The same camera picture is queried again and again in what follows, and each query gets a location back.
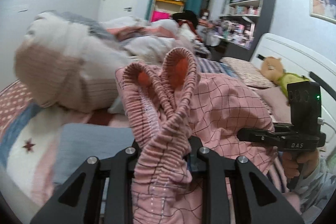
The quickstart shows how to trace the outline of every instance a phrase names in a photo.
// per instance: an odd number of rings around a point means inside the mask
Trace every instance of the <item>polka dot fabric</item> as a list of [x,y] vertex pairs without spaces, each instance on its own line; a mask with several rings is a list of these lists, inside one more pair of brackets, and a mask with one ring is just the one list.
[[8,126],[32,100],[31,92],[19,80],[0,92],[0,141]]

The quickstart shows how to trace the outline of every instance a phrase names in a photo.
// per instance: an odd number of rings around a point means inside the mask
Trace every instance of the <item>star pattern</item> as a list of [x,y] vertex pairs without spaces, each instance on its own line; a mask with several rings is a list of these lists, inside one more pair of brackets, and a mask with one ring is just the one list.
[[26,145],[23,146],[22,148],[27,149],[27,153],[29,152],[34,152],[33,151],[33,146],[35,145],[34,143],[32,143],[32,139],[30,138],[29,140],[25,141]]

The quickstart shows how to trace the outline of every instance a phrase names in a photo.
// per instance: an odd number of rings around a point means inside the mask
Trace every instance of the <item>headboard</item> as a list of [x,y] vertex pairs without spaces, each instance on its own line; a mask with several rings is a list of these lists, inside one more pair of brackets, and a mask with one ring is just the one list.
[[[283,67],[287,72],[309,77],[309,72],[315,73],[329,86],[336,90],[336,64],[292,40],[279,37],[275,34],[264,34],[255,49],[251,62],[260,68],[261,57],[281,57]],[[322,118],[336,128],[336,101],[321,88]],[[336,148],[336,134],[328,126],[323,125],[321,131],[327,135],[325,156],[330,155]]]

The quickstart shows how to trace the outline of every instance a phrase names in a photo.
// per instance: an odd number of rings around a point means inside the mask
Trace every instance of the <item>hand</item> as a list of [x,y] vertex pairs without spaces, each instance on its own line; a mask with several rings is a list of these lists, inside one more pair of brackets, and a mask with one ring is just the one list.
[[307,162],[307,167],[304,170],[303,177],[308,177],[317,167],[319,163],[319,151],[305,152],[298,156],[295,160],[292,160],[292,155],[289,152],[284,152],[282,155],[282,166],[285,172],[285,176],[289,179],[300,175],[298,171],[298,163],[304,164]]

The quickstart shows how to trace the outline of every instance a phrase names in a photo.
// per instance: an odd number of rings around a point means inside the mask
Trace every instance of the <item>screw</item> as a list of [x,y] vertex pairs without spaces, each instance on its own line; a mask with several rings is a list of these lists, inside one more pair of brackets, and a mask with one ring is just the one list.
[[202,154],[207,154],[207,153],[209,153],[210,149],[207,148],[207,147],[205,147],[205,146],[203,146],[203,147],[201,147],[201,148],[199,149],[199,151],[200,151]]
[[245,156],[239,156],[238,157],[238,161],[241,163],[241,164],[245,164],[248,162],[248,158],[246,158]]
[[87,163],[88,164],[95,164],[97,162],[97,158],[96,157],[90,157],[87,159]]
[[127,147],[125,149],[125,152],[126,152],[126,154],[132,155],[135,152],[135,148],[134,147]]

